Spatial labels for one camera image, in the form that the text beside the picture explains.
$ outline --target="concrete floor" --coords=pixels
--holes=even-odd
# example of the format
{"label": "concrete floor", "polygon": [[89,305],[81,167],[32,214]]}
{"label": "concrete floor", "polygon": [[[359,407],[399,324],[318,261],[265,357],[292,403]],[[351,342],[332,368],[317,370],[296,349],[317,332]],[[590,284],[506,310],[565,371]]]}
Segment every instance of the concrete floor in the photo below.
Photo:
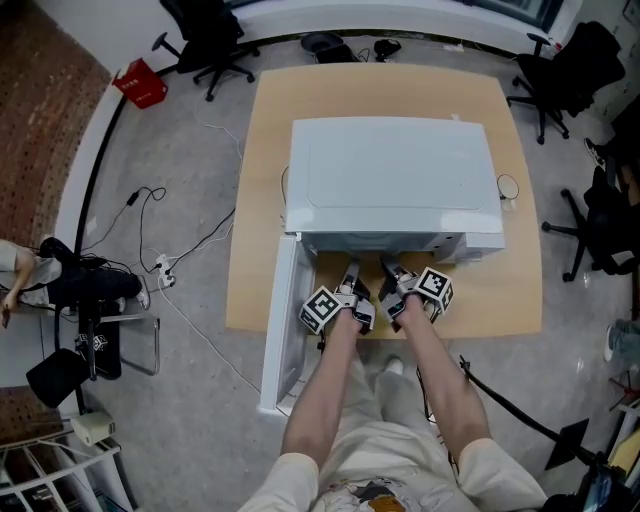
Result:
{"label": "concrete floor", "polygon": [[[373,42],[360,37],[349,44],[357,52],[372,47]],[[505,94],[513,93],[511,79],[518,72],[515,62],[477,50],[444,51],[441,45],[421,40],[402,40],[402,44],[402,51],[394,56],[398,62],[495,76]],[[254,70],[305,64],[312,64],[312,60],[296,41],[266,47],[261,57],[245,61]],[[143,246],[169,255],[191,247],[234,206],[239,168],[235,143],[223,131],[207,128],[203,122],[228,128],[244,145],[257,83],[230,78],[219,87],[215,101],[206,103],[204,83],[195,87],[190,76],[175,73],[164,79],[169,94],[163,103],[144,111],[127,105],[118,121],[88,217],[96,216],[98,228],[85,245],[102,236],[129,195],[141,186],[167,188],[163,201],[147,204]],[[572,225],[560,189],[568,187],[581,198],[593,172],[583,137],[606,141],[609,128],[583,113],[566,121],[570,140],[563,140],[549,126],[547,142],[539,146],[535,141],[537,112],[514,105],[512,113],[529,166],[539,220]],[[122,262],[137,260],[141,199],[123,214],[96,252]],[[227,225],[217,236],[226,232]],[[230,238],[189,256],[177,268],[177,286],[166,293],[259,387],[264,334],[230,331],[224,325]],[[565,284],[561,274],[573,261],[575,241],[550,234],[540,238],[542,332],[457,340],[450,344],[450,350],[456,358],[464,354],[477,376],[553,429],[590,418],[586,446],[603,448],[615,420],[615,415],[607,412],[608,406],[617,398],[607,378],[622,363],[606,365],[601,349],[607,324],[628,317],[630,278],[594,273],[587,281],[580,277]],[[155,263],[151,251],[144,256],[147,266]],[[584,269],[589,263],[587,256]],[[153,278],[148,281],[150,287],[156,287]],[[151,311],[162,318],[161,374],[148,378],[124,368],[118,381],[89,383],[87,391],[116,420],[124,468],[136,500],[146,510],[237,509],[276,459],[284,418],[259,417],[255,390],[231,372],[159,293],[152,295]],[[123,334],[124,351],[150,359],[150,345],[138,339],[139,334]],[[398,343],[382,345],[383,351],[406,349]],[[495,439],[548,492],[575,489],[584,473],[580,464],[544,473],[552,443],[488,399],[486,404]]]}

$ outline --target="black office chair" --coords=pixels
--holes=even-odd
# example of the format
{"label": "black office chair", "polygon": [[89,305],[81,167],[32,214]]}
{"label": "black office chair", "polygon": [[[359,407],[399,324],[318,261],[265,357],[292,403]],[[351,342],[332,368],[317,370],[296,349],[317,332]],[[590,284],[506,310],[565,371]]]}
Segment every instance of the black office chair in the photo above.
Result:
{"label": "black office chair", "polygon": [[260,51],[255,46],[238,44],[244,32],[223,0],[160,0],[160,4],[173,16],[187,44],[182,53],[178,52],[165,41],[165,32],[151,49],[155,51],[162,46],[178,57],[178,73],[205,68],[193,77],[196,84],[203,76],[213,73],[207,101],[213,101],[213,88],[228,69],[247,75],[249,83],[255,81],[251,71],[234,64],[234,61],[249,54],[257,57]]}
{"label": "black office chair", "polygon": [[[569,190],[563,189],[560,195],[569,202],[577,227],[567,228],[543,222],[541,228],[545,232],[556,231],[578,239],[573,268],[571,272],[562,274],[562,280],[567,283],[575,279],[585,249],[593,258],[591,270],[604,270],[609,275],[633,272],[640,263],[640,204],[630,206],[623,193],[607,181],[600,167],[596,167],[593,184],[584,194],[589,207],[586,219]],[[625,252],[630,252],[632,256],[624,262],[616,262],[613,256]]]}
{"label": "black office chair", "polygon": [[549,60],[540,56],[542,45],[548,45],[549,41],[536,34],[527,36],[536,42],[536,48],[533,55],[518,55],[524,79],[516,76],[513,85],[522,85],[531,96],[507,96],[507,103],[509,106],[514,101],[526,103],[538,109],[538,144],[544,144],[547,114],[562,128],[562,137],[568,139],[562,110],[576,117],[591,106],[598,89],[624,77],[624,67],[616,56],[620,45],[600,23],[580,23],[567,45]]}

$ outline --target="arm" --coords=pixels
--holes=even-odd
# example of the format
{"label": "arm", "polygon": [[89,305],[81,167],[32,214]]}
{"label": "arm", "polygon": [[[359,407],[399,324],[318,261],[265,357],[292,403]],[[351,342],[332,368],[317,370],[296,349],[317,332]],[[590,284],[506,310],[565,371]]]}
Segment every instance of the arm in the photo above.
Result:
{"label": "arm", "polygon": [[16,273],[16,280],[11,287],[11,290],[2,299],[2,309],[7,308],[9,311],[14,311],[18,307],[18,293],[29,282],[33,269],[36,267],[36,258],[26,249],[22,247],[18,248],[16,255],[16,262],[14,272]]}
{"label": "arm", "polygon": [[489,423],[473,385],[457,367],[415,295],[405,299],[406,309],[397,318],[418,361],[426,395],[444,442],[459,461],[465,446],[490,438]]}
{"label": "arm", "polygon": [[311,457],[318,468],[327,460],[342,413],[351,358],[360,322],[350,309],[338,313],[327,347],[293,408],[282,451]]}

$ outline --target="red container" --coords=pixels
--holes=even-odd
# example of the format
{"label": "red container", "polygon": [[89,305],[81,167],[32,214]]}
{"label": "red container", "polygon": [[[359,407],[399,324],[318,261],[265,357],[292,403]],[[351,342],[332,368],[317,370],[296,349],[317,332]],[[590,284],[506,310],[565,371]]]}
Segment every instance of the red container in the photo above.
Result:
{"label": "red container", "polygon": [[120,71],[111,83],[138,108],[160,103],[167,95],[167,86],[142,59],[134,60],[124,74]]}

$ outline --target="wooden table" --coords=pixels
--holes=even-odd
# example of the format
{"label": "wooden table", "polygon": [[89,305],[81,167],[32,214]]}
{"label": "wooden table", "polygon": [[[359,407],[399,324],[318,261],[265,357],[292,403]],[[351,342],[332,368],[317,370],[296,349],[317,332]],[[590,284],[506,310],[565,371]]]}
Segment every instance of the wooden table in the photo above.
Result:
{"label": "wooden table", "polygon": [[[533,192],[516,127],[500,84],[488,76],[404,64],[331,64],[266,71],[258,87],[240,176],[227,292],[227,327],[266,331],[284,202],[280,177],[289,162],[295,119],[349,116],[459,118],[484,125],[496,177],[520,187],[504,212],[507,248],[466,267],[438,267],[453,279],[455,298],[435,326],[441,337],[471,338],[540,330],[540,241]],[[382,271],[365,257],[363,281],[377,296]],[[316,288],[333,289],[348,256],[321,253]],[[432,258],[404,254],[422,271]],[[378,313],[374,339],[395,334]]]}

